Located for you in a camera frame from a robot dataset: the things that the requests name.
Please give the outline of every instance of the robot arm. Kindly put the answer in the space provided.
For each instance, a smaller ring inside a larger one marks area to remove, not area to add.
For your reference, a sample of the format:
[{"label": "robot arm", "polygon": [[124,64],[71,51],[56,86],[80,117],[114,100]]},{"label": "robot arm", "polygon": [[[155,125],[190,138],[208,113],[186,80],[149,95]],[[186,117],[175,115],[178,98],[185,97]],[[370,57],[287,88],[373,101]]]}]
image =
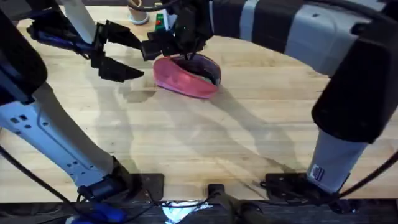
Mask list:
[{"label": "robot arm", "polygon": [[[375,11],[396,7],[376,0],[362,4]],[[99,67],[100,74],[101,68],[107,71],[104,68],[115,62],[104,56],[107,38],[140,48],[144,60],[153,60],[160,54],[194,54],[211,36],[220,35],[247,40],[306,63],[331,77],[312,111],[320,132],[307,173],[307,180],[328,194],[339,191],[366,146],[381,134],[398,105],[396,22],[303,1],[190,0],[167,10],[177,15],[172,28],[148,33],[149,40],[143,42],[127,28],[111,22],[97,25],[90,44],[90,29],[83,35],[76,23],[75,30],[69,31],[78,41],[59,41],[53,29],[37,30],[43,22],[39,17],[30,34],[46,44],[65,49],[77,47],[91,56],[92,65]],[[101,200],[130,189],[127,171],[89,140],[64,112],[45,82],[47,71],[41,58],[2,13],[0,21],[10,33],[0,40],[0,90],[5,96],[0,99],[0,125],[59,165],[85,198]],[[19,46],[7,45],[11,39]],[[12,54],[14,49],[28,54]],[[26,65],[19,63],[21,55],[32,65],[41,65],[41,69],[24,70]],[[123,81],[114,76],[128,73],[129,68],[117,66],[121,69],[109,79]],[[132,77],[139,77],[134,72]]]},{"label": "robot arm", "polygon": [[[168,10],[178,15],[170,30],[177,44],[163,42],[162,53],[192,52],[190,40],[204,43],[219,35],[286,54],[328,75],[331,80],[312,111],[319,136],[307,178],[328,194],[338,192],[398,105],[397,22],[311,1],[203,2]],[[377,0],[352,2],[379,12],[396,7]],[[156,40],[156,34],[149,37]],[[182,47],[169,52],[174,45]]]}]

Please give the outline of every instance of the wire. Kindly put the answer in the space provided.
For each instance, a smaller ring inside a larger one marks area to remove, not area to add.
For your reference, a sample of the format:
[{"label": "wire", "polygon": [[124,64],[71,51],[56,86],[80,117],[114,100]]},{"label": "wire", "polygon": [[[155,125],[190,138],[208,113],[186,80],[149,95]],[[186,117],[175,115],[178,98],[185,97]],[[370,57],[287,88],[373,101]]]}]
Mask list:
[{"label": "wire", "polygon": [[162,202],[156,202],[154,200],[154,198],[152,197],[152,194],[148,190],[145,190],[145,195],[149,197],[151,204],[153,204],[155,206],[163,207],[163,208],[193,208],[193,207],[197,207],[197,206],[206,204],[211,198],[213,198],[215,196],[215,195],[209,195],[209,196],[207,196],[207,198],[204,201],[198,202],[194,205],[174,206],[174,205],[164,205],[164,204],[162,204]]},{"label": "wire", "polygon": [[208,202],[209,198],[207,198],[206,200],[202,201],[202,202],[198,202],[194,205],[181,205],[181,206],[174,206],[174,205],[164,205],[164,204],[158,204],[158,206],[160,207],[164,207],[164,208],[192,208],[192,207],[197,207],[197,206],[202,206],[204,204],[206,204]]},{"label": "wire", "polygon": [[347,9],[349,11],[357,12],[357,13],[362,14],[371,19],[382,20],[382,21],[386,21],[386,22],[392,23],[392,24],[397,23],[397,21],[395,21],[393,18],[391,18],[373,8],[370,8],[370,7],[364,6],[362,4],[355,3],[355,2],[347,1],[347,0],[305,0],[305,1],[327,4],[327,5],[331,5],[331,6],[338,6],[338,7]]},{"label": "wire", "polygon": [[168,7],[173,6],[174,4],[178,3],[179,1],[182,1],[182,0],[171,0],[166,4],[163,4],[161,6],[155,6],[155,7],[138,7],[134,4],[131,4],[129,1],[127,2],[127,4],[132,9],[140,11],[140,12],[156,12],[156,11],[160,11],[163,9],[167,9]]},{"label": "wire", "polygon": [[394,165],[398,161],[398,151],[395,152],[386,162],[384,162],[381,166],[379,166],[375,171],[366,176],[364,179],[356,183],[354,186],[345,190],[343,193],[338,195],[338,198],[343,198],[349,194],[352,194],[354,191],[360,189],[370,181],[374,180],[376,177],[380,176],[384,171],[388,170],[392,165]]},{"label": "wire", "polygon": [[27,169],[25,166],[23,166],[20,162],[18,162],[15,158],[13,158],[12,155],[10,155],[2,146],[0,146],[0,154],[8,161],[10,162],[13,166],[15,166],[18,170],[20,170],[22,173],[24,173],[26,176],[31,178],[34,182],[38,183],[40,186],[54,194],[56,197],[58,197],[61,201],[63,201],[66,205],[68,205],[77,215],[87,218],[89,221],[97,224],[97,223],[105,223],[105,224],[122,224],[126,222],[130,222],[130,220],[124,220],[122,222],[106,222],[103,220],[97,220],[79,209],[71,202],[69,199],[67,199],[65,196],[63,196],[60,192],[55,190],[53,187],[51,187],[48,183],[44,182],[42,179],[37,177],[35,174],[33,174],[29,169]]},{"label": "wire", "polygon": [[67,218],[67,217],[70,217],[70,216],[71,215],[62,215],[60,217],[52,218],[52,219],[49,219],[49,220],[46,220],[46,221],[42,221],[42,222],[39,222],[39,223],[36,223],[36,224],[46,224],[46,223],[50,223],[50,222],[53,222],[53,221],[56,221],[56,220],[60,220],[61,218]]},{"label": "wire", "polygon": [[155,205],[152,204],[149,208],[143,209],[141,212],[137,213],[137,215],[134,215],[133,217],[128,218],[127,220],[124,220],[123,223],[129,223],[129,222],[135,220],[136,218],[140,217],[141,215],[148,212],[149,210],[151,210],[154,207],[155,207]]}]

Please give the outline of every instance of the wooden tabletop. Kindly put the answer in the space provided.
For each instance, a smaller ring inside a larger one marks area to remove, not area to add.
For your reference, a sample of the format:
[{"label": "wooden tabletop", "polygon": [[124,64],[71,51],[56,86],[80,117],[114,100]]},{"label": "wooden tabletop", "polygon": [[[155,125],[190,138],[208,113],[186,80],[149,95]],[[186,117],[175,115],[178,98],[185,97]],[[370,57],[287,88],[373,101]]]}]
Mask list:
[{"label": "wooden tabletop", "polygon": [[[96,21],[131,28],[140,39],[154,30],[134,26],[125,7],[88,7]],[[305,172],[317,127],[311,108],[328,79],[308,66],[252,43],[214,37],[202,52],[219,63],[220,92],[198,100],[158,88],[153,62],[138,50],[107,44],[106,54],[145,71],[142,78],[116,83],[100,79],[90,62],[73,52],[39,44],[20,31],[41,54],[48,82],[68,114],[102,149],[130,172],[165,175],[165,200],[206,197],[210,183],[225,184],[237,198],[262,199],[255,182],[266,173]],[[344,189],[382,164],[398,148],[398,115],[360,158]],[[0,143],[39,177],[70,200],[72,180],[32,146],[6,130]],[[398,198],[398,167],[350,195],[351,198]],[[0,202],[53,202],[52,194],[0,158]]]}]

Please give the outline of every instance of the green object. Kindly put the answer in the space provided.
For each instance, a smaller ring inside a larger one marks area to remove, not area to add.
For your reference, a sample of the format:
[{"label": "green object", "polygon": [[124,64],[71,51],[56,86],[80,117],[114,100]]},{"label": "green object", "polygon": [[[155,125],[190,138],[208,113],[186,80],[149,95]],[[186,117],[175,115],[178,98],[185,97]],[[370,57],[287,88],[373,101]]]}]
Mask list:
[{"label": "green object", "polygon": [[164,17],[162,13],[158,13],[156,14],[156,21],[155,21],[155,31],[159,30],[159,29],[165,29],[164,26]]}]

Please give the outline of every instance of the label sticker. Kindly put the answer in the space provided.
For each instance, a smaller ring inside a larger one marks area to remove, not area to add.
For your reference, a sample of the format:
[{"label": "label sticker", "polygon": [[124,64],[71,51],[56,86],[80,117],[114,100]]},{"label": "label sticker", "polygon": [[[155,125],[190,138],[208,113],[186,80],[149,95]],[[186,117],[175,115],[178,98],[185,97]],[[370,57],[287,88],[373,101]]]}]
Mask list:
[{"label": "label sticker", "polygon": [[324,169],[314,164],[311,169],[310,177],[317,181],[321,181],[324,173],[325,173]]}]

